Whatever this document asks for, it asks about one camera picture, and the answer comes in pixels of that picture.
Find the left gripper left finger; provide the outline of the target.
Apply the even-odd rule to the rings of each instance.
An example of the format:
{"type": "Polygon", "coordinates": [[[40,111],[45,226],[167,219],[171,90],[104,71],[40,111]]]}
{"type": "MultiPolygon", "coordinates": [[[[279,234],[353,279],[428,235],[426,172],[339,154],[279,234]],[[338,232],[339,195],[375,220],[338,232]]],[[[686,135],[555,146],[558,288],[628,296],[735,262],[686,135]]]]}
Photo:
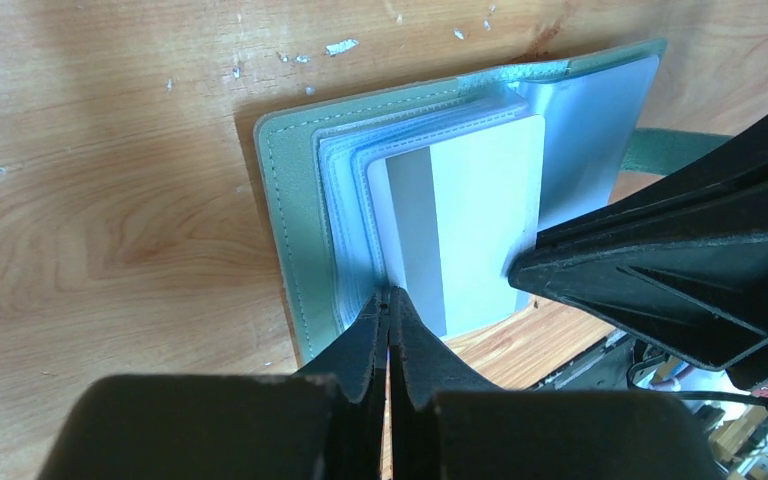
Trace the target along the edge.
{"type": "Polygon", "coordinates": [[[68,415],[44,479],[377,479],[389,297],[289,375],[102,378],[68,415]]]}

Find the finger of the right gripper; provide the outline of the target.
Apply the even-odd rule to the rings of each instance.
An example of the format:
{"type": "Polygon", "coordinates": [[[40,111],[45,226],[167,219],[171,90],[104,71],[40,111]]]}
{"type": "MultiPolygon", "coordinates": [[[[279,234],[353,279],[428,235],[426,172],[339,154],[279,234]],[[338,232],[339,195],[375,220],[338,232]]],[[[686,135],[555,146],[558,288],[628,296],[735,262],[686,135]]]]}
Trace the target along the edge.
{"type": "Polygon", "coordinates": [[[768,382],[768,234],[540,248],[514,262],[509,282],[726,370],[738,387],[768,382]]]}
{"type": "Polygon", "coordinates": [[[633,136],[630,160],[633,167],[663,160],[678,169],[616,203],[539,233],[537,246],[559,246],[586,234],[652,219],[768,180],[768,115],[732,138],[642,129],[633,136]]]}

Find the green card holder wallet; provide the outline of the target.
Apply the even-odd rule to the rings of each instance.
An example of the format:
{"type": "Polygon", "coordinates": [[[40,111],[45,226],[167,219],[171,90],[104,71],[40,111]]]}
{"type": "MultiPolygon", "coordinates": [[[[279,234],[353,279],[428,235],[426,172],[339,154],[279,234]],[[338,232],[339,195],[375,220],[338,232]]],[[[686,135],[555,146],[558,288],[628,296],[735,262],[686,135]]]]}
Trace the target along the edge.
{"type": "Polygon", "coordinates": [[[258,164],[290,316],[311,360],[389,283],[368,165],[410,147],[539,115],[545,120],[537,234],[605,206],[633,167],[634,134],[666,43],[516,62],[276,111],[254,127],[258,164]]]}

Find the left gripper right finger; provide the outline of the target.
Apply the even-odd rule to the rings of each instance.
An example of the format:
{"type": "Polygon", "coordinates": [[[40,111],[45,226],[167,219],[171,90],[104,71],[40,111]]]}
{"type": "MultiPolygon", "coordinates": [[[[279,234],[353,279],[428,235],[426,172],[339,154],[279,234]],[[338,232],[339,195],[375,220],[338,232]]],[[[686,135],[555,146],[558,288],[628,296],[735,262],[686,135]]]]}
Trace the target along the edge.
{"type": "Polygon", "coordinates": [[[387,294],[398,479],[716,479],[698,422],[647,391],[505,390],[387,294]]]}

